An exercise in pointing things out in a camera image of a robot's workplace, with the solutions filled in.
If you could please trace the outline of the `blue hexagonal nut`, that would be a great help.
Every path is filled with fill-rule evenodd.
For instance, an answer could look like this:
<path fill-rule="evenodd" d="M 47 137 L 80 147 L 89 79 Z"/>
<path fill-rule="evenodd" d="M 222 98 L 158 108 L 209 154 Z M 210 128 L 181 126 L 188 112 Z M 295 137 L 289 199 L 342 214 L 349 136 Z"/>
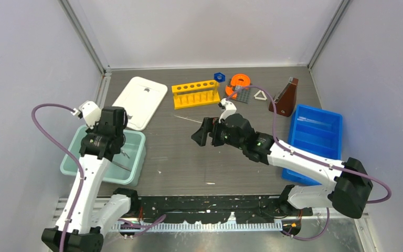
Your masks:
<path fill-rule="evenodd" d="M 226 80 L 226 76 L 221 72 L 217 72 L 214 74 L 214 80 L 216 80 L 218 83 L 221 83 Z"/>

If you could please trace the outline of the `glass stirring rod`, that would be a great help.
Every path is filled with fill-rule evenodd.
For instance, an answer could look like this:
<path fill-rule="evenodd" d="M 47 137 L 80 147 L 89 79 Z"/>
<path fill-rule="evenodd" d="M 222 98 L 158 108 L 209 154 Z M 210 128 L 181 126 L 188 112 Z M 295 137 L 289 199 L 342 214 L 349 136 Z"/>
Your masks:
<path fill-rule="evenodd" d="M 323 121 L 323 120 L 313 120 L 313 119 L 306 118 L 306 117 L 299 117 L 298 121 L 302 121 L 302 122 L 305 122 L 305 123 L 319 124 L 319 125 L 328 124 L 328 122 Z"/>

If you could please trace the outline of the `metal crucible tongs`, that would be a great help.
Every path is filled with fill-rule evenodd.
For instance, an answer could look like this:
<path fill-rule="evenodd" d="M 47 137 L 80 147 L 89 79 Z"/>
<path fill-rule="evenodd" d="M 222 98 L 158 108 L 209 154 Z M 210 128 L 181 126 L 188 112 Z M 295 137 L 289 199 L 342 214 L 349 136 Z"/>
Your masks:
<path fill-rule="evenodd" d="M 130 159 L 130 156 L 129 156 L 128 153 L 124 150 L 124 145 L 121 146 L 121 148 L 120 148 L 120 153 L 121 153 L 124 157 Z"/>

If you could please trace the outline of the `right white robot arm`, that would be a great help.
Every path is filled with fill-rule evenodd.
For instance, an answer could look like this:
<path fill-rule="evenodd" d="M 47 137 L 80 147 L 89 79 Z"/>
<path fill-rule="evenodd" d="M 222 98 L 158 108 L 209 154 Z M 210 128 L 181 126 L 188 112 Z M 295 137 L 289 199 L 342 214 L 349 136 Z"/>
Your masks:
<path fill-rule="evenodd" d="M 304 208 L 332 207 L 344 216 L 359 219 L 373 189 L 359 160 L 330 160 L 297 149 L 255 131 L 238 113 L 226 119 L 205 117 L 191 139 L 204 146 L 207 138 L 211 138 L 212 146 L 233 146 L 251 161 L 287 168 L 318 182 L 314 186 L 287 185 L 277 200 L 284 215 Z"/>

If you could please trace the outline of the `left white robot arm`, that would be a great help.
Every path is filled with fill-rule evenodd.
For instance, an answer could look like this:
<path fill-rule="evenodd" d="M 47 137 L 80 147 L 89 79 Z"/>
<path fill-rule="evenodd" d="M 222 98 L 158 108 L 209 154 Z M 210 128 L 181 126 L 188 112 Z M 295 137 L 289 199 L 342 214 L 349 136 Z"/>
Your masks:
<path fill-rule="evenodd" d="M 123 215 L 134 217 L 139 213 L 137 191 L 126 188 L 116 189 L 98 213 L 92 213 L 104 175 L 125 144 L 123 131 L 127 122 L 124 108 L 105 107 L 88 126 L 81 140 L 80 156 L 65 151 L 77 165 L 78 173 L 71 198 L 55 226 L 42 233 L 42 242 L 52 251 L 101 251 L 112 226 Z"/>

